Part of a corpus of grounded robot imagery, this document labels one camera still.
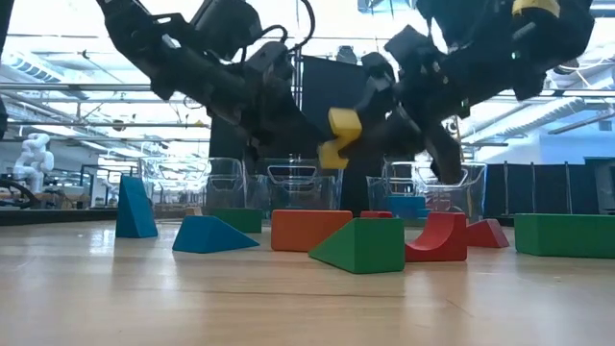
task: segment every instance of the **red arch block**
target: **red arch block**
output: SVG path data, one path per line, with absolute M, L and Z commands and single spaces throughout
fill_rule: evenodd
M 391 211 L 369 211 L 364 210 L 361 212 L 362 218 L 393 218 Z
M 468 246 L 502 249 L 510 246 L 500 222 L 485 219 L 468 226 Z
M 467 258 L 468 233 L 462 212 L 432 211 L 421 235 L 406 245 L 406 262 L 458 261 Z

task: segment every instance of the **red block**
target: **red block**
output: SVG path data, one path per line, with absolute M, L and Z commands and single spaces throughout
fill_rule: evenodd
M 502 249 L 510 244 L 500 222 L 486 219 L 468 226 L 468 246 Z
M 391 211 L 369 211 L 364 210 L 361 212 L 362 218 L 393 218 Z
M 430 212 L 425 229 L 406 245 L 406 262 L 462 261 L 468 258 L 468 233 L 462 212 Z
M 352 220 L 348 210 L 273 210 L 271 249 L 309 252 Z

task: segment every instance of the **green rectangular block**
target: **green rectangular block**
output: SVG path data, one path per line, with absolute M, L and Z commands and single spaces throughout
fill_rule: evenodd
M 515 246 L 535 256 L 615 259 L 615 216 L 517 214 Z
M 262 232 L 262 210 L 212 209 L 209 211 L 209 215 L 219 218 L 244 234 L 259 234 Z

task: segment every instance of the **wooden surface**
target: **wooden surface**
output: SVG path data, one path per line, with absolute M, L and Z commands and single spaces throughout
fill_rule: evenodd
M 615 345 L 615 261 L 472 249 L 354 276 L 306 254 L 171 252 L 112 222 L 0 227 L 0 345 Z

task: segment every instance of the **wall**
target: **wall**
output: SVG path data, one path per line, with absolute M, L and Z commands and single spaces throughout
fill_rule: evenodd
M 476 153 L 476 161 L 485 163 L 536 164 L 542 163 L 540 137 L 511 139 L 507 147 L 484 147 Z
M 585 158 L 615 158 L 615 136 L 565 136 L 540 137 L 542 161 L 545 164 L 585 164 Z

